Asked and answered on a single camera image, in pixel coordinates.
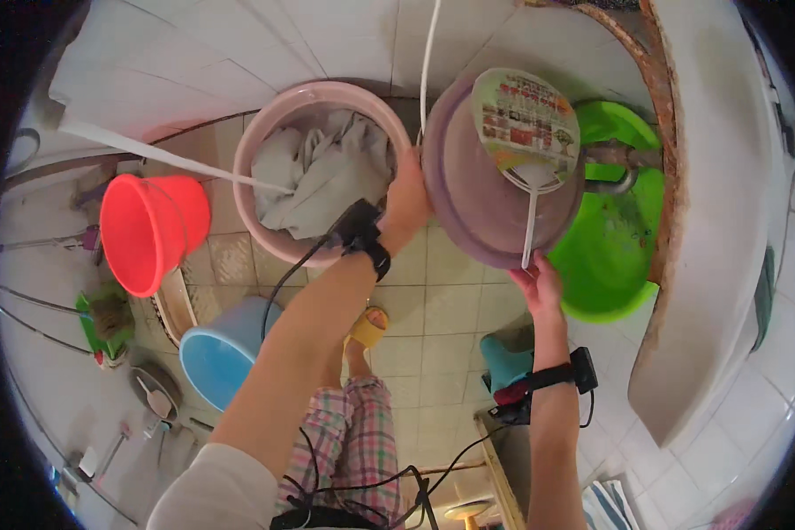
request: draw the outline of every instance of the gray cloth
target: gray cloth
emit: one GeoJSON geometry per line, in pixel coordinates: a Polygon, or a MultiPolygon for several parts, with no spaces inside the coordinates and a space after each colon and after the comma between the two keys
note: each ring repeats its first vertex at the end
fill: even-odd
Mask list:
{"type": "Polygon", "coordinates": [[[330,112],[324,127],[305,134],[275,131],[257,151],[251,175],[295,192],[254,189],[259,222],[295,239],[318,238],[359,199],[376,204],[392,180],[388,144],[379,126],[350,110],[330,112]]]}

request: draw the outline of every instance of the tiled floor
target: tiled floor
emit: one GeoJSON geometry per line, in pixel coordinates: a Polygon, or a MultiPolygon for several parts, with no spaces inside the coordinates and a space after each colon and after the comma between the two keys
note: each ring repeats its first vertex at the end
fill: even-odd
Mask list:
{"type": "MultiPolygon", "coordinates": [[[[176,154],[197,153],[202,162],[224,167],[246,122],[246,117],[232,118],[169,140],[163,147],[176,154]]],[[[156,163],[143,168],[145,175],[176,171],[156,163]]],[[[188,256],[182,270],[197,319],[205,323],[247,294],[267,296],[288,265],[259,248],[247,233],[228,182],[201,180],[212,204],[212,226],[207,242],[188,256]]],[[[790,217],[790,234],[794,224],[795,214],[790,217]]],[[[788,239],[784,268],[795,268],[794,260],[788,259],[794,247],[788,239]]],[[[320,272],[298,271],[286,281],[277,302],[287,304],[320,272]]],[[[793,283],[793,276],[781,275],[782,293],[777,295],[769,332],[772,350],[781,351],[775,342],[791,341],[792,348],[786,349],[795,352],[793,283]]],[[[470,259],[431,220],[393,261],[392,270],[375,287],[371,304],[382,306],[390,317],[386,336],[370,360],[392,392],[399,460],[402,465],[446,465],[477,439],[472,413],[492,404],[481,384],[486,366],[477,344],[486,333],[529,323],[525,302],[503,271],[470,259]]],[[[795,411],[795,354],[784,364],[777,361],[782,356],[765,349],[758,352],[735,382],[725,385],[695,432],[660,449],[626,398],[653,304],[649,300],[613,325],[570,322],[569,338],[572,347],[590,348],[600,383],[592,425],[581,430],[578,443],[581,482],[621,477],[640,522],[648,530],[659,530],[685,527],[694,515],[714,510],[725,495],[736,493],[731,483],[742,482],[737,476],[748,476],[746,470],[760,454],[772,459],[772,440],[781,440],[779,433],[785,428],[794,431],[795,422],[789,423],[789,418],[795,411]]],[[[138,342],[159,352],[180,379],[186,405],[182,416],[212,424],[218,412],[191,389],[177,350],[153,318],[152,307],[146,300],[137,301],[134,311],[139,317],[138,342]]],[[[587,399],[581,402],[581,412],[585,419],[587,399]]],[[[477,456],[469,452],[466,458],[477,456]]]]}

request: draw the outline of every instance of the foot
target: foot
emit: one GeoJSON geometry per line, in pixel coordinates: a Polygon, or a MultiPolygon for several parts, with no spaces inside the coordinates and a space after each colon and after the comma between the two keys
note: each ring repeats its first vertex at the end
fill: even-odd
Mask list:
{"type": "MultiPolygon", "coordinates": [[[[374,324],[380,329],[386,329],[386,316],[380,310],[371,310],[368,313],[368,322],[374,324]]],[[[350,337],[347,347],[345,347],[345,356],[349,355],[362,355],[365,352],[365,345],[353,337],[350,337]]]]}

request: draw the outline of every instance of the plaid pajama pants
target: plaid pajama pants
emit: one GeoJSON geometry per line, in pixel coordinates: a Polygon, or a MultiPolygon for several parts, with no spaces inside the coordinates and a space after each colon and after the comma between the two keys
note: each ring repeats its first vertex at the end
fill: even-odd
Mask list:
{"type": "MultiPolygon", "coordinates": [[[[376,376],[351,377],[341,390],[319,388],[309,400],[303,430],[312,442],[318,464],[318,487],[363,486],[385,480],[398,472],[392,425],[391,394],[376,376]]],[[[315,486],[315,466],[306,438],[299,433],[286,475],[304,490],[315,486]]],[[[398,480],[369,489],[319,493],[318,505],[359,514],[379,526],[386,521],[357,503],[370,506],[396,521],[400,512],[398,480]]],[[[289,495],[300,492],[287,479],[280,480],[277,514],[291,510],[289,495]]]]}

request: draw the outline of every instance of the towel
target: towel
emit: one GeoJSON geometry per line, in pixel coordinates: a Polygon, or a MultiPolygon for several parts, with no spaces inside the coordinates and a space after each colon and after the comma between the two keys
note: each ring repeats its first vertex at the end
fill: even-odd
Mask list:
{"type": "Polygon", "coordinates": [[[259,222],[295,239],[318,238],[359,199],[377,204],[393,175],[388,144],[379,126],[351,110],[331,111],[321,128],[275,131],[257,151],[251,175],[294,193],[254,190],[259,222]]]}
{"type": "Polygon", "coordinates": [[[619,480],[589,484],[583,490],[583,515],[589,530],[639,530],[619,480]]]}

